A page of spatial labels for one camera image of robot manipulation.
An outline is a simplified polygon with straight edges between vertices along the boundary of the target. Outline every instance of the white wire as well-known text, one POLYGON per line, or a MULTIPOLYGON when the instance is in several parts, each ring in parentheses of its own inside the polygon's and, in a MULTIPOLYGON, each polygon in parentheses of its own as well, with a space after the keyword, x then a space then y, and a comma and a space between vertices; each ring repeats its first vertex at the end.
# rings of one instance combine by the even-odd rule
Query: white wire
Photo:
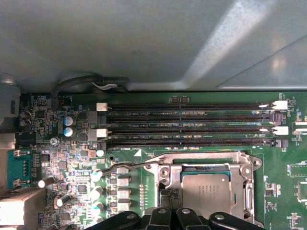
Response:
POLYGON ((118 87, 116 84, 108 84, 108 85, 104 85, 104 86, 97 85, 94 82, 92 82, 92 84, 94 86, 96 86, 97 88, 99 88, 100 90, 109 90, 109 89, 118 87))

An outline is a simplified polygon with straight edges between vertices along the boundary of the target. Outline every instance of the capacitor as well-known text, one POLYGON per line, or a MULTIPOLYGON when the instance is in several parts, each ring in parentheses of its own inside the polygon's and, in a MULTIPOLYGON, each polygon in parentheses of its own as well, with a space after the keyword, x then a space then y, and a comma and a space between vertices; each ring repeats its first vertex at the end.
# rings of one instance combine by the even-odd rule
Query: capacitor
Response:
POLYGON ((98 217, 103 210, 104 205, 101 202, 96 202, 92 206, 92 215, 98 217))
POLYGON ((55 224, 53 224, 53 225, 50 225, 50 227, 47 228, 47 230, 58 230, 58 227, 55 224))
POLYGON ((31 117, 31 113, 28 112, 28 111, 21 112, 21 113, 19 114, 19 117, 20 117, 21 119, 29 119, 29 118, 31 117))
POLYGON ((63 134, 66 137, 73 137, 76 135, 76 129, 75 128, 71 128, 71 127, 67 127, 64 129, 63 134))
POLYGON ((91 174, 91 180, 93 182, 98 182, 102 177, 102 171, 100 169, 95 169, 91 174))
POLYGON ((30 121, 30 120, 22 120, 22 121, 19 123, 19 125, 20 125, 21 127, 28 128, 28 127, 31 126, 31 121, 30 121))
POLYGON ((77 120, 74 117, 67 116, 64 118, 63 122, 66 126, 74 126, 77 123, 77 120))
POLYGON ((96 217, 93 222, 91 223, 91 226, 98 224, 100 222, 102 222, 104 219, 102 217, 96 217))
POLYGON ((62 207, 64 204, 66 204, 70 200, 71 200, 71 196, 66 194, 66 195, 62 196, 60 199, 57 200, 57 206, 62 207))
POLYGON ((98 200, 99 197, 102 195, 103 188, 100 186, 96 186, 91 192, 90 192, 90 197, 91 200, 98 200))
POLYGON ((46 186, 51 185, 54 182, 55 182, 54 177, 52 177, 52 176, 51 177, 47 177, 47 178, 45 178, 45 179, 43 179, 43 180, 38 182, 38 187, 45 188, 46 186))
POLYGON ((96 151, 96 156, 97 157, 103 157, 105 155, 105 152, 103 150, 97 150, 96 151))

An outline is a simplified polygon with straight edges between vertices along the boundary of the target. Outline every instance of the cpu socket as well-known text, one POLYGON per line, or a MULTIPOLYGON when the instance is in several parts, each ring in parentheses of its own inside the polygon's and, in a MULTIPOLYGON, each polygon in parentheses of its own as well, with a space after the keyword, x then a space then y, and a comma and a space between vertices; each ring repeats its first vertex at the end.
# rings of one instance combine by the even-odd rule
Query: cpu socket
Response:
POLYGON ((253 172, 262 166, 260 158, 242 151, 195 152, 146 160, 151 161, 159 162, 144 167, 154 174, 156 207, 188 207, 205 218, 225 212, 263 226, 254 212, 253 172))

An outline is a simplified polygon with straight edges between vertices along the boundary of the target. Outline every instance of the black cable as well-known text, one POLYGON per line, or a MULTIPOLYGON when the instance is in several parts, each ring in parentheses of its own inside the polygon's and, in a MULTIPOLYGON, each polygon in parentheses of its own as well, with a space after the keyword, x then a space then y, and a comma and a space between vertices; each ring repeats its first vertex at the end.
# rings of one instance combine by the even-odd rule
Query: black cable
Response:
POLYGON ((58 94, 59 92, 68 87, 80 85, 83 83, 91 83, 91 82, 101 82, 103 84, 116 84, 124 86, 128 81, 129 79, 123 76, 105 77, 100 75, 86 75, 62 81, 56 87, 54 87, 54 89, 51 92, 51 107, 54 111, 58 110, 59 107, 58 94))

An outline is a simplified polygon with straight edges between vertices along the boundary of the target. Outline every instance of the motherboard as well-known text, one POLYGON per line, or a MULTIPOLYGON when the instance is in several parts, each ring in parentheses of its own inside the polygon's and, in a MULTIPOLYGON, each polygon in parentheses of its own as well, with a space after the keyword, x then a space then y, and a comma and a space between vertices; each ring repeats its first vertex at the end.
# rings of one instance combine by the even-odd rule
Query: motherboard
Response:
POLYGON ((306 98, 62 94, 55 108, 48 94, 25 94, 8 188, 47 188, 39 230, 141 216, 172 192, 205 218, 224 211, 268 230, 307 230, 306 98))

